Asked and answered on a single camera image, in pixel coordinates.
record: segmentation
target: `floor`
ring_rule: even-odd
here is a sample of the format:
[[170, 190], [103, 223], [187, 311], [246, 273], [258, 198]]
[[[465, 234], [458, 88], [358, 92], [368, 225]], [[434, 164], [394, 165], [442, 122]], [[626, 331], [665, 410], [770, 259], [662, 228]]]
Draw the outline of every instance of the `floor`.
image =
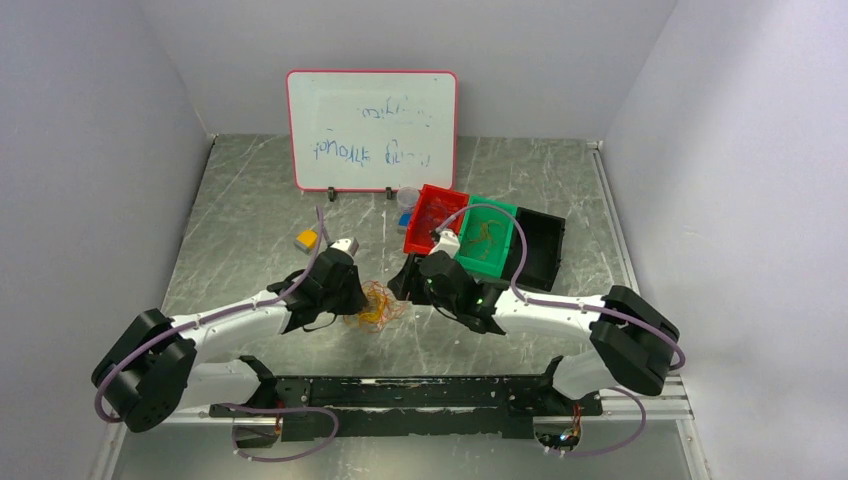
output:
[[[403, 238], [393, 227], [395, 202], [385, 194], [340, 194], [330, 203], [325, 194], [300, 192], [290, 159], [287, 136], [217, 138], [168, 289], [166, 314], [201, 312], [244, 299], [302, 268], [306, 257], [292, 241], [301, 230], [315, 227], [316, 204], [324, 207], [333, 237], [359, 240], [356, 262], [363, 280], [385, 283], [399, 271], [405, 255]], [[603, 294], [614, 283], [629, 285], [632, 276], [611, 204], [585, 142], [461, 137], [456, 188], [566, 218], [554, 293]], [[583, 348], [535, 335], [478, 335], [429, 307], [415, 307], [380, 334], [338, 322], [314, 333], [255, 341], [217, 360], [250, 353], [277, 374], [533, 373], [552, 357]], [[690, 447], [694, 426], [679, 377], [669, 377], [666, 386], [668, 398], [645, 402], [649, 421], [643, 436], [602, 457], [563, 460], [544, 455], [535, 441], [493, 435], [410, 436], [342, 438], [301, 461], [259, 465], [230, 454], [228, 427], [201, 418], [124, 437], [114, 478], [500, 480], [528, 472], [552, 478], [615, 478], [624, 472], [633, 480], [705, 478], [690, 473], [703, 469], [703, 462]], [[585, 427], [585, 448], [615, 443], [638, 424], [630, 400], [606, 395], [605, 415]], [[310, 446], [278, 443], [261, 454], [285, 455]]]

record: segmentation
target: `red tray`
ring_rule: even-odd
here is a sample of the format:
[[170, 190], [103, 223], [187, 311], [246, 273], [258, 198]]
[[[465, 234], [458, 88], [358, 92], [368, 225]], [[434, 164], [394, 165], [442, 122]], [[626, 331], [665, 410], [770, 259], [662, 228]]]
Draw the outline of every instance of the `red tray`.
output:
[[[436, 245], [430, 237], [436, 227], [460, 208], [468, 205], [468, 194], [446, 190], [433, 185], [424, 184], [418, 204], [409, 220], [406, 239], [403, 242], [404, 253], [420, 253], [426, 255]], [[463, 213], [448, 227], [459, 236]]]

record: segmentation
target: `whiteboard with red border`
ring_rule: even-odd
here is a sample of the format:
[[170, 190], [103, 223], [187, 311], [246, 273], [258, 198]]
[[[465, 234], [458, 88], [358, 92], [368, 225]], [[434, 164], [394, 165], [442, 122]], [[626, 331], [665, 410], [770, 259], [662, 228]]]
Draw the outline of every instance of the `whiteboard with red border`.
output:
[[458, 90], [447, 71], [289, 72], [295, 183], [302, 190], [452, 188]]

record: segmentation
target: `clear plastic cup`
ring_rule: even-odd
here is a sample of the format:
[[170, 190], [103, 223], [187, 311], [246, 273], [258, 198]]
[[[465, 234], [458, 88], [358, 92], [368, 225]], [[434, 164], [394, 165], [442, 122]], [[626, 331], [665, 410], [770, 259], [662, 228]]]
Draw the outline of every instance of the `clear plastic cup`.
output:
[[418, 197], [421, 193], [417, 188], [401, 187], [397, 193], [398, 207], [403, 213], [412, 213], [415, 210], [415, 204], [418, 203]]

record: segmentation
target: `black bin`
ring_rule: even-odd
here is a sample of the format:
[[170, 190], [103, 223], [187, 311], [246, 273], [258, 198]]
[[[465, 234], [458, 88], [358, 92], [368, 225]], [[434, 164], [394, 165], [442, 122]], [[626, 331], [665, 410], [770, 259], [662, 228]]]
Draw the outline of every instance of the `black bin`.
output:
[[[527, 261], [518, 285], [550, 292], [562, 263], [565, 219], [518, 207], [515, 215], [527, 237]], [[501, 279], [509, 280], [521, 260], [521, 238], [513, 232]]]

